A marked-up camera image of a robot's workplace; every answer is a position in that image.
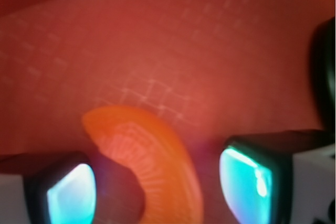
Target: cyan light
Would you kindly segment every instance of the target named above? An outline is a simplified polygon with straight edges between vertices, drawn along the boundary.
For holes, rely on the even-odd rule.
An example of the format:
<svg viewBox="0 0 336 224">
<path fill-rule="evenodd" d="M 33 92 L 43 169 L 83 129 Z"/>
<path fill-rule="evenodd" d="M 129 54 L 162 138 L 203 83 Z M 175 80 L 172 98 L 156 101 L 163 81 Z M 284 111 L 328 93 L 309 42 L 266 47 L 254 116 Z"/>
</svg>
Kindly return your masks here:
<svg viewBox="0 0 336 224">
<path fill-rule="evenodd" d="M 47 191 L 51 224 L 92 223 L 96 209 L 96 181 L 92 168 L 80 164 Z"/>
<path fill-rule="evenodd" d="M 220 157 L 225 200 L 240 223 L 270 223 L 272 172 L 229 146 Z"/>
</svg>

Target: orange ridged surface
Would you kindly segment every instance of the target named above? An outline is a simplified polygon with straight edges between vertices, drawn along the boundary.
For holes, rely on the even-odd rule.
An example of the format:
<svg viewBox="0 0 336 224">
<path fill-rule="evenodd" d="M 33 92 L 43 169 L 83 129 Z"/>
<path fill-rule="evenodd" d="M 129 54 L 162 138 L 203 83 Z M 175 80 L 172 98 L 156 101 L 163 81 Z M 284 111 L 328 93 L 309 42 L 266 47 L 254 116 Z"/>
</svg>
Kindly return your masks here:
<svg viewBox="0 0 336 224">
<path fill-rule="evenodd" d="M 145 192 L 141 223 L 201 223 L 203 200 L 192 161 L 174 131 L 155 115 L 105 106 L 82 118 L 100 152 L 131 169 Z"/>
</svg>

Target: orange curved object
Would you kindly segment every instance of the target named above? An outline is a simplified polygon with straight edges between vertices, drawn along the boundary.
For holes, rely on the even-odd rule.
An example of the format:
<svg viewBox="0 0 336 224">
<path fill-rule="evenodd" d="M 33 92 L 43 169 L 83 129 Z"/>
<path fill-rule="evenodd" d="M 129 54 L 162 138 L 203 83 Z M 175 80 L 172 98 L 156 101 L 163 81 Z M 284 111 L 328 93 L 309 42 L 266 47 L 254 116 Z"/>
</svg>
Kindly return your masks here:
<svg viewBox="0 0 336 224">
<path fill-rule="evenodd" d="M 86 113 L 82 122 L 100 152 L 131 169 L 145 193 L 141 223 L 201 223 L 203 199 L 193 163 L 174 131 L 129 106 Z"/>
</svg>

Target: grid pattern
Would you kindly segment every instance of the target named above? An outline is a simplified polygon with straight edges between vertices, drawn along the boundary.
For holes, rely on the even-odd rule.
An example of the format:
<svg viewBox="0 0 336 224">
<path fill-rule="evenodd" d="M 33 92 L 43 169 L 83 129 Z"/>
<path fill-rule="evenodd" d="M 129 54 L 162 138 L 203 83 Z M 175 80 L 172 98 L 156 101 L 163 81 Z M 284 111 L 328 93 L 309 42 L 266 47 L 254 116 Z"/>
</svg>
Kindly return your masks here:
<svg viewBox="0 0 336 224">
<path fill-rule="evenodd" d="M 2 17 L 0 150 L 87 150 L 83 113 L 139 106 L 171 125 L 194 156 L 205 222 L 226 222 L 216 172 L 202 166 L 215 167 L 217 156 L 196 151 L 223 143 L 214 135 L 320 127 L 307 45 L 333 3 L 55 0 Z M 100 200 L 98 222 L 134 221 L 127 207 L 116 203 L 112 216 Z"/>
</svg>

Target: black object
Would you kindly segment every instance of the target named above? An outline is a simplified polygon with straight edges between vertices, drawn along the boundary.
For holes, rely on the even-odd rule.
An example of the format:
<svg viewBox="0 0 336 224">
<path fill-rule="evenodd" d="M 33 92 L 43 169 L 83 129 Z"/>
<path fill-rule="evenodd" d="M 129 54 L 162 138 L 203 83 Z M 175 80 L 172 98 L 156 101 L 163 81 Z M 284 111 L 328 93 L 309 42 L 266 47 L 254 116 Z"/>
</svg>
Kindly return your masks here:
<svg viewBox="0 0 336 224">
<path fill-rule="evenodd" d="M 1 174 L 23 177 L 26 205 L 32 223 L 50 223 L 47 191 L 79 164 L 90 165 L 81 152 L 0 156 Z"/>
<path fill-rule="evenodd" d="M 328 146 L 334 142 L 334 134 L 326 131 L 285 131 L 232 136 L 224 149 L 233 147 L 272 171 L 274 183 L 270 223 L 290 223 L 294 190 L 293 155 Z"/>
<path fill-rule="evenodd" d="M 326 130 L 335 131 L 335 18 L 321 24 L 311 42 L 310 75 Z"/>
</svg>

